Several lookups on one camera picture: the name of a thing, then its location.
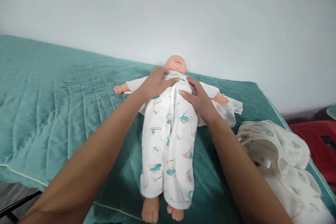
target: red object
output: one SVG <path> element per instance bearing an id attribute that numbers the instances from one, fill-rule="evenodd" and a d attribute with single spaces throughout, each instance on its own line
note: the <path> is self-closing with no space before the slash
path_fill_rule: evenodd
<path id="1" fill-rule="evenodd" d="M 310 156 L 326 181 L 336 184 L 336 122 L 304 122 L 289 127 L 307 143 Z"/>

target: folded clothing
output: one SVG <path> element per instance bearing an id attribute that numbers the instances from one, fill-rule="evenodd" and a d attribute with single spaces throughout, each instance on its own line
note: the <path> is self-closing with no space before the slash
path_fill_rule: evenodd
<path id="1" fill-rule="evenodd" d="M 243 122 L 237 137 L 293 223 L 335 223 L 305 170 L 310 155 L 305 141 L 268 120 Z"/>

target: doll foot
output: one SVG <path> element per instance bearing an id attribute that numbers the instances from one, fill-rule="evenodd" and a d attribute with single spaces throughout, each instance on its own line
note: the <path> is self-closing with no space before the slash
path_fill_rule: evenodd
<path id="1" fill-rule="evenodd" d="M 141 217 L 145 222 L 157 223 L 159 219 L 159 196 L 145 198 L 143 202 Z"/>
<path id="2" fill-rule="evenodd" d="M 175 209 L 171 205 L 168 204 L 167 206 L 167 212 L 171 214 L 171 217 L 173 220 L 181 221 L 184 217 L 184 211 L 182 209 Z"/>

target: bed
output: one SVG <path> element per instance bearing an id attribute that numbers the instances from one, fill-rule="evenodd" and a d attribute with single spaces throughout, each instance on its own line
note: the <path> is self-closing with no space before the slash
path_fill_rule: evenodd
<path id="1" fill-rule="evenodd" d="M 127 97 L 113 87 L 149 74 L 152 65 L 63 46 L 0 36 L 0 180 L 44 190 L 71 155 Z M 256 83 L 188 73 L 244 103 L 243 121 L 272 120 L 289 130 Z M 141 131 L 138 114 L 85 223 L 142 223 Z M 312 160 L 322 200 L 336 217 L 336 197 Z M 185 222 L 240 223 L 207 127 L 194 149 L 195 193 Z M 159 223 L 174 223 L 160 198 Z"/>

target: quilted bedspread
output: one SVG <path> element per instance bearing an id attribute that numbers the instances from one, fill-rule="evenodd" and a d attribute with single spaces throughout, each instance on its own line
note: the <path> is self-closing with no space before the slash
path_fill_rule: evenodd
<path id="1" fill-rule="evenodd" d="M 127 97 L 113 87 L 149 74 L 152 65 L 13 36 L 0 36 L 0 180 L 41 190 L 64 163 Z M 242 121 L 272 120 L 288 128 L 253 82 L 189 73 L 244 103 Z M 85 223 L 141 223 L 143 198 L 138 114 L 118 159 Z M 195 193 L 186 223 L 240 223 L 207 127 L 198 128 L 194 148 Z M 310 161 L 322 199 L 336 215 L 335 196 Z M 174 223 L 160 198 L 159 223 Z"/>

